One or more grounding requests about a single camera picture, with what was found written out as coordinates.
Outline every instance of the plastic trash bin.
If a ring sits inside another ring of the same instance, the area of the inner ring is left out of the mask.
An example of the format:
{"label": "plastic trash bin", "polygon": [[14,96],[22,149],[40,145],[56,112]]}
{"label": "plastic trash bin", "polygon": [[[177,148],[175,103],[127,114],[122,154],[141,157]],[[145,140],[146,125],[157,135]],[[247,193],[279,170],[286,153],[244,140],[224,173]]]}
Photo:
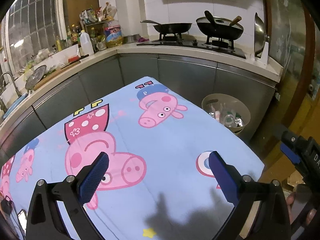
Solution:
{"label": "plastic trash bin", "polygon": [[243,130],[244,127],[250,122],[251,115],[249,109],[242,103],[240,100],[225,94],[210,94],[207,95],[202,100],[202,109],[207,113],[211,112],[211,108],[209,104],[213,104],[214,109],[217,111],[220,109],[220,104],[226,105],[227,108],[233,109],[237,112],[241,119],[244,122],[242,127],[227,127],[231,130],[235,135],[239,135],[239,133]]}

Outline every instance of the wooden cutting board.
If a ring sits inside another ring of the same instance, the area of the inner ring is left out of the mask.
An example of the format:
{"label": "wooden cutting board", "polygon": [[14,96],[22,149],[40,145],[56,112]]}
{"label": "wooden cutting board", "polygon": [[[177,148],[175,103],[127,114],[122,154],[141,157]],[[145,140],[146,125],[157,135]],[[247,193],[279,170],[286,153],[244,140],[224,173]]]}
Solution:
{"label": "wooden cutting board", "polygon": [[75,65],[78,65],[80,63],[80,60],[77,62],[74,62],[70,65],[67,65],[66,67],[63,68],[57,68],[55,72],[52,72],[50,75],[46,76],[45,78],[43,78],[42,80],[40,80],[35,87],[33,88],[34,91],[36,91],[37,89],[39,89],[40,87],[42,87],[44,84],[46,84],[48,81],[52,80],[53,78],[55,78],[56,76],[60,75],[61,73],[65,72],[66,70],[74,67]]}

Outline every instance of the white plastic jug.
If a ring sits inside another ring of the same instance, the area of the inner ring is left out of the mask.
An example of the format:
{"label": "white plastic jug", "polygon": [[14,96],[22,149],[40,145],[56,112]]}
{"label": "white plastic jug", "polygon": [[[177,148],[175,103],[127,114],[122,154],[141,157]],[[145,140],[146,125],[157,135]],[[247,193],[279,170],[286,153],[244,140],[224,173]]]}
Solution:
{"label": "white plastic jug", "polygon": [[84,30],[81,31],[80,44],[84,55],[89,54],[90,56],[94,54],[90,36]]}

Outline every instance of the blue cap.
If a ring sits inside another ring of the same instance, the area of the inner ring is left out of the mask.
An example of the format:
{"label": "blue cap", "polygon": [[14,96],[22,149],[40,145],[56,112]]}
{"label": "blue cap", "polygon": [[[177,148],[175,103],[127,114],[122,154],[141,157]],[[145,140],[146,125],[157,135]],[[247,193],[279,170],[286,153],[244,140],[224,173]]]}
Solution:
{"label": "blue cap", "polygon": [[143,89],[139,90],[137,93],[137,98],[139,101],[141,101],[144,97],[147,95],[156,93],[156,92],[163,92],[163,93],[168,93],[169,89],[164,86],[163,84],[152,84],[144,87]]}
{"label": "blue cap", "polygon": [[35,149],[35,147],[38,145],[39,143],[39,139],[38,138],[34,138],[31,142],[29,142],[27,145],[26,145],[26,148],[24,149],[24,153],[26,153],[28,150],[30,149]]}

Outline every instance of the blue tablecloth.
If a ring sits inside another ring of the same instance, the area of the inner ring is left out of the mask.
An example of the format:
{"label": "blue tablecloth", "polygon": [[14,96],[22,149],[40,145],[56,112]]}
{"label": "blue tablecloth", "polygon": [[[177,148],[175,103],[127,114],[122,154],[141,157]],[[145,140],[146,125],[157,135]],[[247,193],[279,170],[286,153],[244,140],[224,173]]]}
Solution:
{"label": "blue tablecloth", "polygon": [[[208,167],[213,150],[241,175],[260,177],[263,163],[238,137],[144,77],[32,140],[3,166],[0,190],[18,211],[28,210],[39,179],[76,175],[104,151],[109,168],[84,207],[105,239],[209,240],[233,208]],[[64,205],[59,208],[71,237],[79,239]]]}

